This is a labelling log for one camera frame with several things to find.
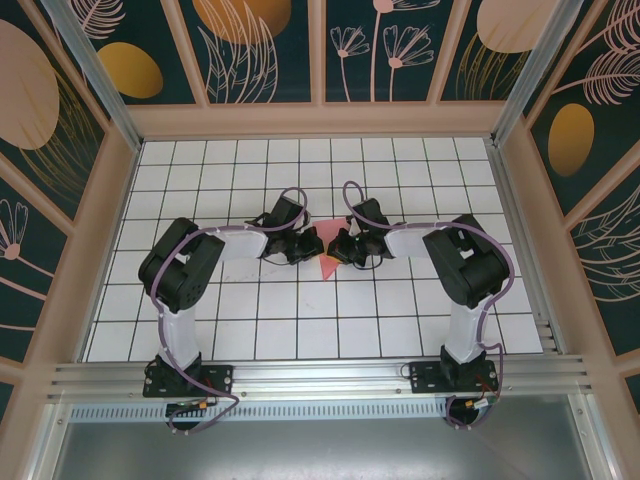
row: white tile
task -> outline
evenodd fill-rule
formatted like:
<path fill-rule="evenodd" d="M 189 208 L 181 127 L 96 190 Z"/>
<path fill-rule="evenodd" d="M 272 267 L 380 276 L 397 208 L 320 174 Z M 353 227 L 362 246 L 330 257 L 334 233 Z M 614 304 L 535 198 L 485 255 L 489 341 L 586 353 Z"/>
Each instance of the white tile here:
<path fill-rule="evenodd" d="M 157 220 L 125 220 L 118 241 L 119 250 L 149 250 L 156 236 Z"/>
<path fill-rule="evenodd" d="M 425 160 L 421 138 L 394 138 L 393 150 L 396 160 Z"/>
<path fill-rule="evenodd" d="M 383 357 L 419 357 L 420 330 L 416 317 L 381 318 L 380 343 Z"/>
<path fill-rule="evenodd" d="M 429 164 L 434 186 L 464 185 L 458 162 L 433 162 Z"/>
<path fill-rule="evenodd" d="M 295 283 L 260 284 L 258 318 L 296 318 L 297 288 Z"/>
<path fill-rule="evenodd" d="M 227 191 L 198 192 L 196 217 L 227 218 L 229 215 L 230 198 L 231 192 Z"/>
<path fill-rule="evenodd" d="M 173 164 L 201 164 L 204 161 L 204 148 L 206 145 L 207 142 L 202 140 L 176 142 Z"/>
<path fill-rule="evenodd" d="M 230 190 L 233 165 L 205 165 L 202 167 L 201 190 Z"/>
<path fill-rule="evenodd" d="M 332 138 L 331 160 L 334 162 L 362 161 L 362 141 L 359 138 Z"/>
<path fill-rule="evenodd" d="M 267 165 L 236 165 L 233 188 L 262 188 L 266 181 Z"/>
<path fill-rule="evenodd" d="M 204 294 L 196 303 L 196 320 L 215 320 L 218 318 L 218 299 L 220 285 L 207 285 Z"/>
<path fill-rule="evenodd" d="M 416 301 L 411 280 L 376 280 L 376 298 L 378 315 L 381 317 L 416 314 Z"/>
<path fill-rule="evenodd" d="M 224 283 L 257 282 L 260 276 L 260 260 L 240 258 L 224 263 L 222 281 Z"/>
<path fill-rule="evenodd" d="M 300 186 L 302 188 L 331 187 L 331 164 L 301 163 Z"/>
<path fill-rule="evenodd" d="M 218 321 L 214 360 L 253 360 L 256 321 Z"/>
<path fill-rule="evenodd" d="M 109 283 L 138 284 L 138 269 L 149 252 L 116 252 L 113 258 Z"/>
<path fill-rule="evenodd" d="M 433 261 L 427 257 L 412 258 L 411 273 L 413 278 L 438 278 Z"/>
<path fill-rule="evenodd" d="M 341 318 L 338 320 L 338 336 L 341 358 L 380 356 L 378 320 L 375 318 Z"/>
<path fill-rule="evenodd" d="M 400 189 L 402 208 L 407 215 L 436 213 L 436 204 L 431 187 L 406 187 Z"/>
<path fill-rule="evenodd" d="M 511 243 L 511 234 L 504 215 L 474 215 L 482 229 L 500 243 Z"/>
<path fill-rule="evenodd" d="M 433 193 L 436 196 L 439 214 L 471 213 L 464 187 L 435 187 Z"/>
<path fill-rule="evenodd" d="M 135 322 L 99 322 L 89 352 L 90 362 L 126 362 Z"/>
<path fill-rule="evenodd" d="M 167 192 L 162 203 L 160 218 L 193 218 L 198 192 Z"/>
<path fill-rule="evenodd" d="M 298 281 L 309 282 L 317 280 L 322 280 L 322 269 L 320 268 L 320 259 L 318 257 L 298 264 Z"/>
<path fill-rule="evenodd" d="M 333 199 L 330 188 L 314 188 L 305 191 L 307 194 L 307 210 L 312 217 L 333 215 Z"/>
<path fill-rule="evenodd" d="M 298 164 L 276 163 L 267 168 L 267 188 L 298 186 Z"/>
<path fill-rule="evenodd" d="M 395 160 L 390 138 L 363 138 L 362 149 L 365 161 Z"/>
<path fill-rule="evenodd" d="M 211 140 L 207 142 L 204 163 L 233 163 L 236 159 L 235 140 Z"/>
<path fill-rule="evenodd" d="M 127 220 L 157 219 L 162 207 L 164 192 L 133 192 L 127 209 Z"/>
<path fill-rule="evenodd" d="M 371 317 L 376 315 L 373 282 L 338 282 L 338 315 Z"/>
<path fill-rule="evenodd" d="M 342 187 L 347 180 L 364 186 L 364 168 L 362 162 L 343 162 L 332 165 L 333 185 Z"/>
<path fill-rule="evenodd" d="M 533 315 L 498 315 L 498 318 L 507 353 L 542 353 Z"/>
<path fill-rule="evenodd" d="M 367 187 L 397 187 L 398 174 L 395 162 L 376 162 L 364 164 Z"/>
<path fill-rule="evenodd" d="M 142 295 L 138 320 L 158 320 L 158 309 L 151 303 L 151 298 L 146 293 Z"/>
<path fill-rule="evenodd" d="M 298 140 L 269 140 L 269 163 L 298 163 Z"/>
<path fill-rule="evenodd" d="M 130 362 L 149 362 L 160 348 L 158 325 L 156 322 L 138 322 L 131 346 Z"/>
<path fill-rule="evenodd" d="M 213 352 L 213 338 L 216 332 L 216 322 L 196 322 L 196 343 L 202 353 L 203 360 L 211 360 Z"/>
<path fill-rule="evenodd" d="M 296 321 L 258 321 L 256 360 L 296 358 Z"/>
<path fill-rule="evenodd" d="M 424 148 L 428 160 L 457 160 L 456 147 L 452 138 L 425 138 Z"/>
<path fill-rule="evenodd" d="M 300 140 L 301 162 L 328 162 L 331 160 L 331 144 L 328 138 Z"/>
<path fill-rule="evenodd" d="M 298 318 L 334 318 L 336 286 L 334 282 L 298 284 Z"/>
<path fill-rule="evenodd" d="M 451 299 L 440 280 L 414 280 L 419 315 L 451 314 Z"/>
<path fill-rule="evenodd" d="M 501 213 L 502 204 L 496 187 L 468 187 L 473 213 Z"/>
<path fill-rule="evenodd" d="M 385 259 L 382 265 L 375 269 L 375 275 L 376 280 L 410 279 L 409 259 L 407 257 Z"/>
<path fill-rule="evenodd" d="M 516 278 L 507 294 L 496 303 L 496 311 L 501 313 L 529 313 L 531 305 L 522 278 Z"/>
<path fill-rule="evenodd" d="M 428 187 L 431 185 L 427 162 L 398 162 L 398 179 L 402 187 Z"/>
<path fill-rule="evenodd" d="M 256 218 L 264 211 L 264 190 L 234 190 L 231 193 L 231 216 Z"/>
<path fill-rule="evenodd" d="M 495 185 L 489 162 L 460 162 L 467 185 Z"/>
<path fill-rule="evenodd" d="M 98 319 L 133 321 L 138 318 L 141 298 L 140 285 L 107 285 Z"/>
<path fill-rule="evenodd" d="M 167 186 L 169 166 L 152 165 L 138 168 L 133 191 L 164 191 Z"/>
<path fill-rule="evenodd" d="M 220 287 L 219 319 L 256 318 L 257 283 L 225 283 Z"/>
<path fill-rule="evenodd" d="M 237 163 L 266 163 L 267 140 L 238 140 Z"/>
<path fill-rule="evenodd" d="M 172 165 L 167 190 L 197 190 L 201 170 L 200 165 Z"/>
<path fill-rule="evenodd" d="M 520 270 L 520 264 L 518 263 L 518 257 L 516 255 L 515 249 L 513 248 L 513 245 L 503 245 L 503 247 L 507 251 L 507 253 L 509 254 L 509 257 L 511 258 L 511 261 L 513 262 L 513 267 L 515 269 L 516 277 L 521 277 L 522 276 L 522 271 Z"/>
<path fill-rule="evenodd" d="M 334 318 L 298 322 L 298 358 L 337 358 L 338 325 Z"/>
<path fill-rule="evenodd" d="M 267 260 L 262 260 L 260 266 L 261 282 L 295 282 L 298 279 L 298 266 L 287 265 L 283 254 L 271 255 Z"/>
<path fill-rule="evenodd" d="M 336 278 L 338 282 L 341 280 L 371 280 L 373 281 L 373 270 L 371 267 L 377 264 L 380 260 L 378 258 L 369 257 L 367 258 L 367 263 L 365 264 L 365 268 L 367 270 L 359 270 L 353 265 L 339 265 L 338 270 L 336 270 Z"/>
<path fill-rule="evenodd" d="M 400 202 L 400 189 L 391 188 L 367 188 L 367 198 L 375 198 L 380 203 L 382 214 L 402 215 L 402 203 Z"/>
<path fill-rule="evenodd" d="M 488 158 L 482 138 L 456 138 L 455 140 L 460 160 L 486 160 Z"/>
<path fill-rule="evenodd" d="M 420 317 L 420 335 L 425 356 L 440 355 L 440 347 L 449 334 L 450 321 L 450 316 Z"/>
<path fill-rule="evenodd" d="M 140 165 L 170 165 L 175 142 L 145 142 Z"/>

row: pink paper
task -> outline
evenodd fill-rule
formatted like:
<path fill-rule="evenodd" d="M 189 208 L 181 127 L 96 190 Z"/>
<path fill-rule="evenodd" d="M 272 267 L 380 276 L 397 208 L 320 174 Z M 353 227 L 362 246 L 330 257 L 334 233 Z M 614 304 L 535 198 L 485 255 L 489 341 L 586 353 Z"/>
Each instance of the pink paper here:
<path fill-rule="evenodd" d="M 338 232 L 340 231 L 340 229 L 349 229 L 349 224 L 347 223 L 347 219 L 345 217 L 332 218 L 330 220 L 318 220 L 317 222 L 313 222 L 313 226 L 316 227 L 318 236 L 322 239 L 325 253 L 327 252 L 329 243 L 331 243 L 333 239 L 338 236 Z M 325 254 L 320 255 L 320 268 L 322 269 L 323 280 L 328 280 L 331 275 L 333 275 L 334 272 L 338 269 L 339 265 L 340 262 L 338 262 L 335 258 L 328 257 Z"/>

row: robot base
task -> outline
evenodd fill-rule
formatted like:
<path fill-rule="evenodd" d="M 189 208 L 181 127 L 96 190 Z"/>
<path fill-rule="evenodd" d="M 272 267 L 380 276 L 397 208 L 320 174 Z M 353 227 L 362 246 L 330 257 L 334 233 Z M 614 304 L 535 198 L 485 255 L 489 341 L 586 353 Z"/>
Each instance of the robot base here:
<path fill-rule="evenodd" d="M 185 373 L 215 390 L 231 393 L 233 385 L 231 365 L 202 365 L 202 359 L 198 357 L 185 369 Z M 158 355 L 155 365 L 149 365 L 145 369 L 142 396 L 145 398 L 194 398 L 211 395 L 188 383 Z"/>
<path fill-rule="evenodd" d="M 492 390 L 498 389 L 496 367 L 485 358 L 485 352 L 462 365 L 455 363 L 444 347 L 440 355 L 440 360 L 409 363 L 412 393 L 481 393 L 479 378 Z"/>

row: floor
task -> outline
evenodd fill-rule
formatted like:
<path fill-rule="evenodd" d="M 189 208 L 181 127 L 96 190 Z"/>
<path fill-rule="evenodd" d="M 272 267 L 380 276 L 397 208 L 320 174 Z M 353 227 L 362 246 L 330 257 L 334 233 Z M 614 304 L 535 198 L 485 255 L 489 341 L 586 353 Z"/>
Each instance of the floor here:
<path fill-rule="evenodd" d="M 145 143 L 84 360 L 155 355 L 156 312 L 137 270 L 174 218 L 239 224 L 296 185 L 312 220 L 344 216 L 346 180 L 366 186 L 392 223 L 473 213 L 510 252 L 518 277 L 490 316 L 485 343 L 500 341 L 507 354 L 542 352 L 483 140 L 335 138 Z M 449 310 L 425 258 L 373 271 L 340 266 L 327 282 L 317 258 L 286 267 L 241 260 L 214 272 L 198 303 L 197 336 L 205 360 L 437 355 Z"/>

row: wall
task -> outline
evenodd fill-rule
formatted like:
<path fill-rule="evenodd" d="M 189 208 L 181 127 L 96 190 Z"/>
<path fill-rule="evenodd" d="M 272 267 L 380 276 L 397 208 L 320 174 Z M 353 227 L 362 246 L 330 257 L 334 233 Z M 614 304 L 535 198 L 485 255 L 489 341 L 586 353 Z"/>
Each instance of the wall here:
<path fill-rule="evenodd" d="M 150 138 L 487 134 L 556 4 L 71 2 Z"/>
<path fill-rule="evenodd" d="M 18 478 L 43 388 L 73 360 L 133 152 L 31 2 L 2 2 L 0 38 L 0 464 Z"/>
<path fill-rule="evenodd" d="M 640 475 L 640 2 L 595 0 L 505 153 L 571 352 Z"/>

